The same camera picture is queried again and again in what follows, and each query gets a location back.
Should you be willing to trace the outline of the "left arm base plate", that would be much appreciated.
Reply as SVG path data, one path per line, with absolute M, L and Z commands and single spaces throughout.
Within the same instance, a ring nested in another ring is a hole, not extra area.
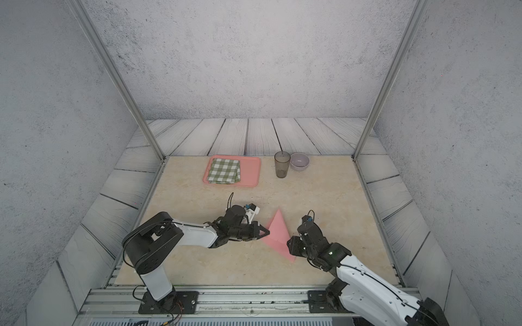
M 156 301 L 147 291 L 141 299 L 139 315 L 193 315 L 196 312 L 199 292 L 174 291 Z

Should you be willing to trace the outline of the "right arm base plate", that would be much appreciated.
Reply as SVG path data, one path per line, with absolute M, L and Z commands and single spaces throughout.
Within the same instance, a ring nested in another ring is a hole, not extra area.
M 338 296 L 331 291 L 311 290 L 307 292 L 309 312 L 313 314 L 341 314 L 351 313 L 342 304 Z

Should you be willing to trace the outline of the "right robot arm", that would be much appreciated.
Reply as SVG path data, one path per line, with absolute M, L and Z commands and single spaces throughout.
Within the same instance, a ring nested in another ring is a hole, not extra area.
M 367 268 L 339 243 L 329 243 L 314 218 L 301 218 L 297 236 L 287 242 L 289 253 L 305 258 L 334 280 L 326 301 L 334 311 L 350 311 L 373 325 L 448 325 L 443 309 L 427 297 L 418 300 Z

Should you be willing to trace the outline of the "green checkered cloth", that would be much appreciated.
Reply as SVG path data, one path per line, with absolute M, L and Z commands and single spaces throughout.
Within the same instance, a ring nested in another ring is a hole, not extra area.
M 214 184 L 234 184 L 241 180 L 241 163 L 239 160 L 215 158 L 212 160 L 207 181 Z

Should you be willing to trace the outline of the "translucent grey plastic cup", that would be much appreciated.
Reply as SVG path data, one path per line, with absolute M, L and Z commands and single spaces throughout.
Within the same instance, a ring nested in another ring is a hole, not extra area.
M 275 172 L 278 178 L 285 178 L 290 167 L 291 155 L 288 152 L 280 151 L 274 155 Z

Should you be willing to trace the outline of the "small lavender bowl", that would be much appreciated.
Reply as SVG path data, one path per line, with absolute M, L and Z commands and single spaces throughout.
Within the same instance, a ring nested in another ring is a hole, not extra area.
M 290 166 L 295 171 L 304 171 L 310 164 L 310 158 L 304 153 L 293 153 L 290 156 Z

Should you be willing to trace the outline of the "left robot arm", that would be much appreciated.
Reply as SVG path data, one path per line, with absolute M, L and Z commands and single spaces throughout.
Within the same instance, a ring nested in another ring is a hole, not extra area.
M 159 304 L 176 294 L 163 266 L 175 247 L 216 249 L 231 241 L 262 239 L 270 235 L 270 231 L 254 219 L 259 211 L 254 204 L 228 205 L 223 216 L 204 224 L 179 221 L 162 211 L 124 237 L 123 262 L 133 268 L 144 283 L 147 295 Z

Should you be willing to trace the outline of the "aluminium front rail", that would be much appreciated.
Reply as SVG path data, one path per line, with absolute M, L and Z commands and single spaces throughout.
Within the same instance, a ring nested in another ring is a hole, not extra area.
M 176 291 L 197 291 L 193 315 L 139 315 L 145 289 L 116 286 L 93 289 L 75 325 L 372 325 L 351 313 L 313 314 L 307 292 L 323 285 L 292 286 L 179 286 Z

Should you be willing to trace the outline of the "pink plastic tray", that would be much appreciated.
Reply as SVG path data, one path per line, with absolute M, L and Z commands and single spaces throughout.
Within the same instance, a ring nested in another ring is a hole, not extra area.
M 215 155 L 210 158 L 207 168 L 205 170 L 205 174 L 203 176 L 204 183 L 214 184 L 214 183 L 209 183 L 207 181 L 207 174 L 209 172 L 212 160 L 215 158 L 239 160 L 241 163 L 241 180 L 240 180 L 240 182 L 234 183 L 234 184 L 229 184 L 227 186 L 256 187 L 258 185 L 258 182 L 260 179 L 260 167 L 261 167 L 261 161 L 259 158 L 246 157 L 246 156 L 225 156 L 225 155 Z

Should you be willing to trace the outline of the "pink square paper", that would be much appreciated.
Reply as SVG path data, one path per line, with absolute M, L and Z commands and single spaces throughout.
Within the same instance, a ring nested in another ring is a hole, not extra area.
M 293 263 L 296 257 L 289 252 L 287 242 L 290 240 L 290 234 L 280 209 L 277 209 L 275 215 L 269 220 L 266 229 L 269 231 L 269 235 L 263 237 L 262 241 Z

